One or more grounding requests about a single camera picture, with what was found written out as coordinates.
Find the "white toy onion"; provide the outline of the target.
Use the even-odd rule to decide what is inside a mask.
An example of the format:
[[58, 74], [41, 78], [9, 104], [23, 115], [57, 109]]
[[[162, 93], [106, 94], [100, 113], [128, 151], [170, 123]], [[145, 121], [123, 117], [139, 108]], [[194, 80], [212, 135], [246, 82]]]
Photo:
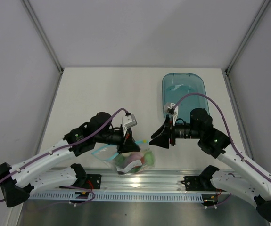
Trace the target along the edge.
[[124, 157], [129, 157], [131, 155], [131, 153], [122, 153], [122, 156]]

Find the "purple toy eggplant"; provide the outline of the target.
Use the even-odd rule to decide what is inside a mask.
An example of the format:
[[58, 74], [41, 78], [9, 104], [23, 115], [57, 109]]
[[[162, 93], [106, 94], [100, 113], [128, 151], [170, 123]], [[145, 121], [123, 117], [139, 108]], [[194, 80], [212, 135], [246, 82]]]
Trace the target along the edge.
[[128, 157], [127, 162], [129, 164], [133, 161], [140, 160], [141, 158], [143, 158], [143, 154], [141, 152], [135, 152]]

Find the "clear zip bag blue zipper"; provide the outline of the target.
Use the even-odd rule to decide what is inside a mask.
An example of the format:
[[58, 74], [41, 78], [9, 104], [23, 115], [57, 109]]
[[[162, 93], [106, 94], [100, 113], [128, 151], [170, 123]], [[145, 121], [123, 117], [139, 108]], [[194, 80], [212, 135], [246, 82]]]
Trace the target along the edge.
[[147, 140], [137, 141], [139, 152], [118, 153], [115, 145], [104, 145], [91, 154], [119, 175], [136, 174], [155, 166], [155, 155]]

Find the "green toy bell pepper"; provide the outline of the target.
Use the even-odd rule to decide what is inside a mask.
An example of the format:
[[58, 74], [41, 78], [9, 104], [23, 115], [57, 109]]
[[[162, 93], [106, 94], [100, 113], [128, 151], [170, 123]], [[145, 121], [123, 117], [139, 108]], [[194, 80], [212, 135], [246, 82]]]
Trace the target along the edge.
[[155, 157], [152, 151], [146, 151], [144, 156], [144, 164], [147, 166], [154, 166], [155, 164]]

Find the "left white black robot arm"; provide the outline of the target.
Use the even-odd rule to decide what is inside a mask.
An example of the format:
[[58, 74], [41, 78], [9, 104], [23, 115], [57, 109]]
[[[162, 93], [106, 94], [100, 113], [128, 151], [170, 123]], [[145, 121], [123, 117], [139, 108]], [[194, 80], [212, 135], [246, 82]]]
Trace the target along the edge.
[[97, 143], [116, 146], [118, 154], [139, 152], [140, 147], [132, 137], [132, 127], [137, 125], [135, 116], [126, 112], [120, 127], [112, 126], [113, 117], [99, 112], [41, 154], [15, 165], [1, 164], [0, 188], [6, 206], [15, 207], [31, 195], [52, 188], [84, 187], [88, 176], [78, 163], [63, 170], [49, 170], [63, 161], [73, 160], [93, 150]]

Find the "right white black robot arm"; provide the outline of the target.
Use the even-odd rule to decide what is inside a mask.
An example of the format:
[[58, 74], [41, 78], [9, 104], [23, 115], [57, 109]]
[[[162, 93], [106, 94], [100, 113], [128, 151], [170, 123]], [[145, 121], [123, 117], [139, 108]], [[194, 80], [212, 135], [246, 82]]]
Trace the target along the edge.
[[198, 139], [201, 150], [231, 167], [239, 178], [229, 176], [215, 166], [208, 166], [200, 177], [205, 190], [213, 187], [229, 192], [256, 208], [271, 223], [271, 173], [239, 151], [231, 138], [213, 126], [213, 119], [203, 108], [190, 112], [190, 122], [176, 124], [166, 116], [163, 125], [151, 136], [150, 145], [168, 149], [177, 139]]

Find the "teal plastic tray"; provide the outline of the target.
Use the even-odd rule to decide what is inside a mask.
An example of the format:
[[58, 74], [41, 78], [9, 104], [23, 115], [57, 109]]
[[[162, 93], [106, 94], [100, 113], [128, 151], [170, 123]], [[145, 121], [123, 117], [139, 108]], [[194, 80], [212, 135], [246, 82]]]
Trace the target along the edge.
[[[177, 103], [190, 93], [206, 95], [205, 85], [201, 77], [192, 73], [169, 73], [162, 79], [162, 104]], [[190, 121], [190, 112], [195, 108], [204, 108], [209, 112], [206, 98], [193, 95], [184, 99], [179, 105], [178, 117], [185, 122]]]

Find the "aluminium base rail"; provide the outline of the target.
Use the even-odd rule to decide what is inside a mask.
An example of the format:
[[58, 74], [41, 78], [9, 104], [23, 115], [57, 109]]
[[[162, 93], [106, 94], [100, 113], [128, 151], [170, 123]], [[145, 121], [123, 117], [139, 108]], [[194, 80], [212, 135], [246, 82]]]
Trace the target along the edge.
[[109, 169], [86, 169], [88, 174], [101, 174], [102, 192], [181, 193], [184, 176], [199, 176], [202, 169], [148, 169], [137, 174], [118, 175]]

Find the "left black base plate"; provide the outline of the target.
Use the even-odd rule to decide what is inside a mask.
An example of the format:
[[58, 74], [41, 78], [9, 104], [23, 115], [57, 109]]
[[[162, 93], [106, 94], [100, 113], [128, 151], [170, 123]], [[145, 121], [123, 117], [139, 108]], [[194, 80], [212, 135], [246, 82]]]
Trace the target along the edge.
[[85, 189], [99, 190], [101, 187], [102, 175], [101, 174], [88, 174], [86, 181], [76, 181], [72, 186]]

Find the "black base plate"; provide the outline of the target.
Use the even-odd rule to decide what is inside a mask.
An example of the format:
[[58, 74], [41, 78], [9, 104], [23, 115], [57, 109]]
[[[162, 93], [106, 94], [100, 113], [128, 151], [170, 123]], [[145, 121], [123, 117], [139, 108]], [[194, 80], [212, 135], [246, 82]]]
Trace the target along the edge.
[[211, 177], [184, 176], [180, 183], [185, 186], [186, 191], [215, 192], [220, 190], [211, 184]]
[[76, 181], [72, 186], [85, 189], [99, 190], [101, 187], [102, 175], [101, 174], [88, 174], [86, 181]]

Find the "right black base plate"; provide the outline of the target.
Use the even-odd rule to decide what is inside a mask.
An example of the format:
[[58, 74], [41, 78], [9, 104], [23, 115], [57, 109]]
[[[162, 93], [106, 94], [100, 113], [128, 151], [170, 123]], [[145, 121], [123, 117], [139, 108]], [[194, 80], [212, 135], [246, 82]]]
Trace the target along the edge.
[[186, 191], [215, 192], [220, 190], [211, 184], [211, 177], [184, 176], [180, 183], [185, 186]]

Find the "right side aluminium rail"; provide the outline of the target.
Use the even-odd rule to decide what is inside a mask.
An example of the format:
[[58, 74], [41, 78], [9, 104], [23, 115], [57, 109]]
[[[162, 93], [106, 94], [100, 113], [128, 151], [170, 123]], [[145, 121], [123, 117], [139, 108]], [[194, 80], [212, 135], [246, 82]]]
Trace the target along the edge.
[[228, 92], [228, 95], [229, 95], [229, 98], [230, 98], [230, 101], [231, 101], [232, 109], [233, 109], [233, 112], [234, 112], [234, 115], [235, 115], [237, 127], [238, 127], [238, 130], [239, 130], [239, 134], [240, 134], [240, 137], [241, 137], [241, 140], [242, 140], [244, 150], [245, 150], [246, 154], [250, 158], [253, 159], [254, 157], [253, 157], [250, 141], [249, 141], [249, 138], [248, 138], [245, 126], [244, 126], [243, 119], [241, 117], [239, 105], [238, 105], [237, 100], [236, 100], [236, 96], [235, 96], [235, 93], [234, 93], [234, 90], [233, 90], [233, 87], [232, 87], [232, 84], [231, 84], [230, 77], [229, 77], [228, 73], [224, 69], [222, 69], [222, 74], [223, 74], [223, 78], [224, 78], [224, 81], [225, 81], [227, 92]]

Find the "left aluminium frame post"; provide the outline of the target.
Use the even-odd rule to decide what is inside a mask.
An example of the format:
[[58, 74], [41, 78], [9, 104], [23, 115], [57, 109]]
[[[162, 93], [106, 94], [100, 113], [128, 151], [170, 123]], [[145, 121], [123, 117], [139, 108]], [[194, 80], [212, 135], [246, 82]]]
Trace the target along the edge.
[[29, 0], [21, 0], [20, 1], [27, 13], [27, 15], [29, 16], [30, 18], [30, 21], [32, 22], [40, 40], [42, 41], [43, 43], [43, 46], [45, 47], [49, 57], [51, 58], [54, 66], [56, 67], [57, 71], [62, 74], [63, 73], [63, 67], [54, 51], [54, 48], [52, 47], [51, 45], [51, 42], [49, 41], [44, 29], [43, 29], [43, 26], [41, 25], [41, 22], [38, 18], [38, 16], [36, 15], [32, 5], [31, 5], [31, 2]]

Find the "aluminium frame post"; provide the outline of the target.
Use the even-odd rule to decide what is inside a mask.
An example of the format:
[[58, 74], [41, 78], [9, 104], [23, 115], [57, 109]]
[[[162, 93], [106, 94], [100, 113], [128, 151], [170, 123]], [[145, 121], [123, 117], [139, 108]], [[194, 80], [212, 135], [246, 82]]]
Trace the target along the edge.
[[240, 44], [238, 45], [235, 53], [233, 54], [228, 66], [226, 67], [225, 74], [227, 76], [230, 75], [233, 67], [236, 65], [237, 61], [241, 57], [241, 54], [246, 49], [247, 45], [249, 44], [250, 40], [252, 39], [254, 33], [257, 31], [258, 26], [261, 24], [263, 17], [266, 15], [268, 9], [271, 6], [271, 0], [263, 0], [261, 6], [259, 7], [256, 15], [254, 16], [252, 22], [250, 23], [245, 35], [241, 39]]
[[54, 66], [56, 67], [57, 71], [62, 74], [63, 73], [63, 67], [54, 51], [54, 48], [52, 47], [51, 45], [51, 42], [49, 41], [44, 29], [43, 29], [43, 26], [41, 25], [41, 22], [38, 18], [38, 16], [36, 15], [32, 5], [31, 5], [31, 2], [29, 0], [21, 0], [20, 1], [27, 13], [27, 15], [29, 16], [30, 18], [30, 21], [32, 22], [40, 40], [42, 41], [43, 43], [43, 46], [45, 47], [49, 57], [51, 58]]

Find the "right aluminium frame post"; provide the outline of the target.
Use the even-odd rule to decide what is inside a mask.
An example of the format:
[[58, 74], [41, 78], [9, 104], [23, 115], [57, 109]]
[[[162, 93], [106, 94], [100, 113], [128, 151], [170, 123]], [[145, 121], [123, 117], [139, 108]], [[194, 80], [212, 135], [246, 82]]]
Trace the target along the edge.
[[241, 57], [241, 54], [246, 49], [247, 45], [249, 44], [250, 40], [252, 39], [254, 33], [257, 31], [258, 26], [261, 24], [263, 17], [266, 15], [268, 9], [271, 6], [271, 0], [263, 0], [261, 6], [259, 7], [256, 15], [254, 16], [252, 22], [250, 23], [245, 35], [241, 39], [240, 44], [238, 45], [235, 53], [233, 54], [228, 66], [226, 67], [225, 74], [227, 76], [230, 75], [233, 67], [236, 65], [237, 61]]

